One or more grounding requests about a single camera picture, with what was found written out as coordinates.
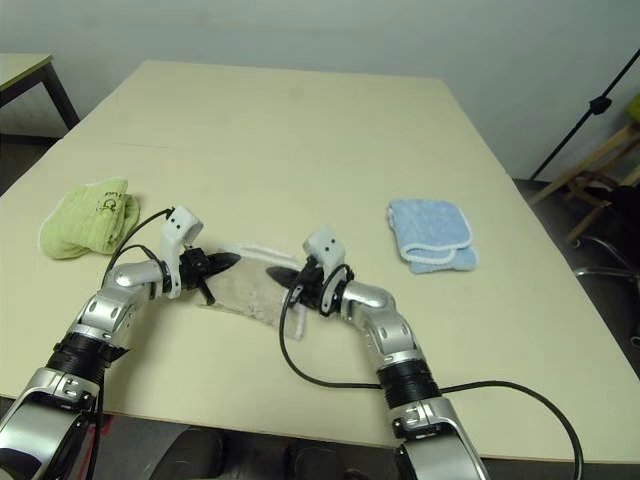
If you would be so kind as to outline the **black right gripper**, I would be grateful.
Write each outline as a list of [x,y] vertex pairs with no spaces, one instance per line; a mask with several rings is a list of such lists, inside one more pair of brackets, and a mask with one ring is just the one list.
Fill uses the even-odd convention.
[[312,310],[320,310],[324,270],[316,260],[308,260],[300,271],[289,267],[271,266],[266,272],[278,285],[292,290],[287,301],[288,306],[301,303]]

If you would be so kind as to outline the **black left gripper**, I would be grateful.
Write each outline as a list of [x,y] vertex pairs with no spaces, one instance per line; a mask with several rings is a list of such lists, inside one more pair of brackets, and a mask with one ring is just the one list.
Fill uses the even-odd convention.
[[181,288],[198,290],[203,295],[205,304],[211,306],[215,303],[215,297],[208,287],[207,279],[230,269],[241,259],[241,255],[233,252],[207,255],[200,248],[187,249],[179,257]]

